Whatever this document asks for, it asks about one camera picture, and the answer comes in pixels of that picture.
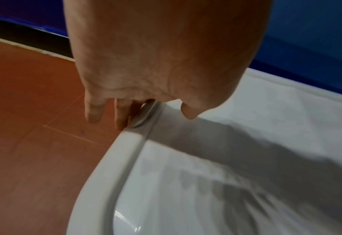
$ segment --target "brown floor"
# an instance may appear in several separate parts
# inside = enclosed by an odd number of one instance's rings
[[[113,105],[84,119],[74,63],[0,43],[0,235],[63,235],[79,191],[118,136]]]

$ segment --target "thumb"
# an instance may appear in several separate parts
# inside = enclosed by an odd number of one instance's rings
[[[102,96],[94,96],[86,90],[84,96],[84,113],[88,122],[97,123],[101,120],[108,100],[108,98]]]
[[[181,105],[182,114],[187,119],[190,119],[190,120],[196,118],[199,114],[203,113],[204,111],[206,111],[206,110],[190,107],[189,105],[185,104],[184,102]]]

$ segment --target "blue wall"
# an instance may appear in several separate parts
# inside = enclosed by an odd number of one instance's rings
[[[0,0],[0,19],[67,35],[62,0]],[[250,67],[342,93],[342,0],[274,0]]]

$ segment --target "hand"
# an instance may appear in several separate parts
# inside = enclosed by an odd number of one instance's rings
[[[115,98],[127,126],[148,99],[181,99],[193,119],[228,99],[265,32],[271,0],[65,0],[73,55],[98,122]]]

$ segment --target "white ceramic surface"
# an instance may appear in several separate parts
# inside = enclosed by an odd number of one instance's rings
[[[118,137],[67,234],[342,234],[342,95],[248,69],[219,108],[179,106]]]

